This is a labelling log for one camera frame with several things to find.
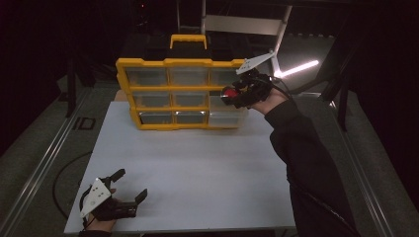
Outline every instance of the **cable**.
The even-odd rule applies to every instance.
[[[281,237],[285,237],[286,234],[287,234],[287,232],[288,232],[288,229],[285,229],[284,232],[283,232],[283,234],[281,235]]]
[[[83,201],[84,201],[84,198],[87,196],[87,195],[89,195],[89,193],[90,193],[90,189],[92,188],[92,186],[90,186],[89,187],[89,189],[87,189],[84,193],[83,193],[83,195],[81,195],[81,198],[80,198],[80,201],[79,201],[79,208],[80,208],[80,211],[83,209]],[[87,218],[86,217],[83,217],[83,225],[84,226],[86,226],[86,224],[87,224]]]
[[[82,231],[85,231],[87,229],[87,227],[89,227],[95,219],[96,219],[95,216],[93,216],[92,220],[89,223],[87,223],[86,225],[84,225],[84,229]]]
[[[279,81],[280,83],[283,83],[283,85],[286,88],[288,94],[291,95],[289,87],[287,86],[287,84],[284,82],[284,80],[282,78],[279,78],[279,77],[272,77],[272,78],[275,78],[275,81]]]
[[[61,206],[59,205],[59,203],[58,203],[58,200],[57,200],[57,198],[56,198],[56,194],[55,194],[55,187],[56,187],[56,183],[57,183],[57,181],[58,181],[58,179],[59,179],[59,177],[60,177],[60,175],[61,175],[61,173],[68,167],[68,166],[70,166],[72,163],[74,163],[75,161],[77,161],[77,160],[79,160],[79,159],[81,159],[81,158],[83,158],[83,157],[85,157],[85,156],[87,156],[87,155],[90,155],[90,154],[92,154],[93,153],[93,151],[89,151],[89,152],[86,152],[86,153],[84,153],[84,154],[82,154],[82,155],[80,155],[80,156],[77,156],[76,158],[74,158],[73,160],[71,160],[70,162],[68,162],[65,166],[63,166],[60,170],[59,170],[59,172],[58,172],[58,174],[55,176],[55,179],[54,179],[54,181],[53,181],[53,184],[52,184],[52,199],[53,199],[53,202],[54,202],[54,204],[55,204],[55,206],[58,208],[58,210],[59,210],[59,212],[62,214],[62,216],[64,216],[64,218],[65,219],[68,219],[68,215],[67,215],[67,213],[65,213],[65,211],[61,208]]]
[[[361,236],[357,229],[351,226],[351,224],[349,224],[348,221],[346,221],[346,219],[342,215],[340,215],[335,209],[333,209],[330,205],[328,205],[326,202],[319,199],[318,197],[312,195],[309,191],[307,191],[300,184],[298,184],[293,178],[288,177],[288,181],[293,189],[295,189],[297,192],[304,195],[305,197],[311,199],[314,203],[321,206],[327,212],[331,213],[333,217],[339,220],[355,236]]]
[[[284,96],[286,96],[290,101],[293,101],[294,102],[294,100],[293,100],[293,96],[291,95],[291,93],[290,93],[290,90],[289,90],[289,88],[288,88],[288,86],[286,85],[286,83],[283,81],[283,80],[281,80],[281,78],[277,78],[277,77],[275,77],[276,78],[276,80],[280,80],[283,84],[284,84],[284,86],[285,86],[285,88],[286,88],[286,90],[287,91],[284,91],[283,89],[281,89],[280,87],[278,87],[278,86],[276,86],[276,85],[274,85],[274,83],[272,83],[272,81],[271,82],[266,82],[266,81],[264,81],[264,80],[262,80],[262,79],[258,79],[258,78],[252,78],[252,80],[254,80],[254,81],[258,81],[258,82],[261,82],[261,83],[264,83],[264,84],[269,84],[270,86],[272,86],[272,88],[274,88],[275,90],[277,90],[277,91],[279,91],[279,92],[281,92],[281,93],[283,93],[284,94]]]

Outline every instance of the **white light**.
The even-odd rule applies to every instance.
[[[274,76],[275,77],[283,78],[283,77],[286,77],[288,75],[294,74],[296,72],[299,72],[299,71],[305,70],[307,68],[313,67],[313,66],[315,66],[317,64],[318,64],[318,60],[310,61],[310,62],[307,62],[307,63],[305,63],[303,65],[300,65],[298,67],[295,67],[295,68],[290,69],[290,70],[285,71],[285,72],[276,71],[275,74],[274,74]]]

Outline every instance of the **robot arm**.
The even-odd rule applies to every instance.
[[[116,182],[126,171],[118,170],[107,178],[98,178],[80,199],[80,217],[87,223],[86,216],[92,213],[100,221],[135,217],[140,203],[147,197],[147,189],[143,190],[131,202],[120,202],[112,198],[111,182]]]
[[[292,100],[288,93],[274,85],[273,79],[278,80],[252,68],[242,73],[240,80],[233,82],[232,86],[224,87],[221,91],[221,99],[228,106],[234,105],[237,109],[248,108],[257,102],[265,101],[271,90],[276,89]]]

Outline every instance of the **metal rail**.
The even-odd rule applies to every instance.
[[[373,222],[376,225],[377,232],[381,237],[392,237],[394,236],[394,232],[391,228],[391,225],[385,216],[382,206],[380,205],[377,194],[374,191],[373,187],[370,184],[370,181],[361,165],[360,159],[355,152],[355,149],[351,143],[351,140],[348,137],[348,134],[342,131],[341,126],[337,119],[335,119],[335,123],[340,131],[342,139],[344,140],[345,146],[348,150],[349,157],[352,163],[352,170],[354,172],[354,177],[357,180],[357,183],[360,187],[360,190],[363,194],[363,197],[366,201],[366,205],[370,211],[371,217]]]
[[[23,219],[25,212],[35,197],[38,189],[40,188],[43,179],[45,178],[49,168],[53,161],[58,155],[62,144],[68,136],[72,125],[75,122],[76,116],[80,108],[83,106],[84,101],[91,92],[91,88],[84,88],[81,92],[80,99],[78,100],[78,106],[70,118],[66,118],[58,133],[52,140],[52,143],[46,150],[44,156],[38,163],[35,170],[32,172],[26,183],[24,184],[21,192],[19,193],[15,203],[7,214],[6,219],[3,221],[0,227],[0,236],[9,237],[12,236],[20,221]]]

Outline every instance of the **white tabletop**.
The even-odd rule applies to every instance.
[[[65,233],[82,229],[78,202],[95,178],[126,174],[114,198],[148,197],[115,232],[222,231],[294,226],[286,165],[272,128],[250,110],[238,129],[137,130],[127,102],[111,102]]]

